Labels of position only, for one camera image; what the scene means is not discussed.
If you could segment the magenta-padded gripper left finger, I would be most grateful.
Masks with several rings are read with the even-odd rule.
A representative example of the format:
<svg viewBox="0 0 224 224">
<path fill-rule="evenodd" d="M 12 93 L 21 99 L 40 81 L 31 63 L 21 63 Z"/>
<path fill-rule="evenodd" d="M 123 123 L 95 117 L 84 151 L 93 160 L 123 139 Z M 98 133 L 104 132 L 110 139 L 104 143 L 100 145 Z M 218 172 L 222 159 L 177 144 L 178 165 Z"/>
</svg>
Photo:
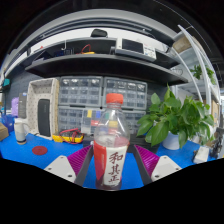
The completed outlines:
<svg viewBox="0 0 224 224">
<path fill-rule="evenodd" d="M 45 168 L 45 171 L 82 186 L 92 156 L 93 146 L 89 145 L 69 156 L 60 155 Z"/>
</svg>

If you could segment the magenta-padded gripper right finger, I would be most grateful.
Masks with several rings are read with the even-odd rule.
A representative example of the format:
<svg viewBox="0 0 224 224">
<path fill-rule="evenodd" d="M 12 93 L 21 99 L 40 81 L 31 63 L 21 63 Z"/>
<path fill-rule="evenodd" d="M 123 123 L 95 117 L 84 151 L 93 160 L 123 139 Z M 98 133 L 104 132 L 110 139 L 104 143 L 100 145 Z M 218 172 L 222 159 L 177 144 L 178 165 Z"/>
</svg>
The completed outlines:
<svg viewBox="0 0 224 224">
<path fill-rule="evenodd" d="M 134 146 L 134 157 L 144 185 L 181 170 L 181 167 L 167 155 L 159 157 L 138 145 Z"/>
</svg>

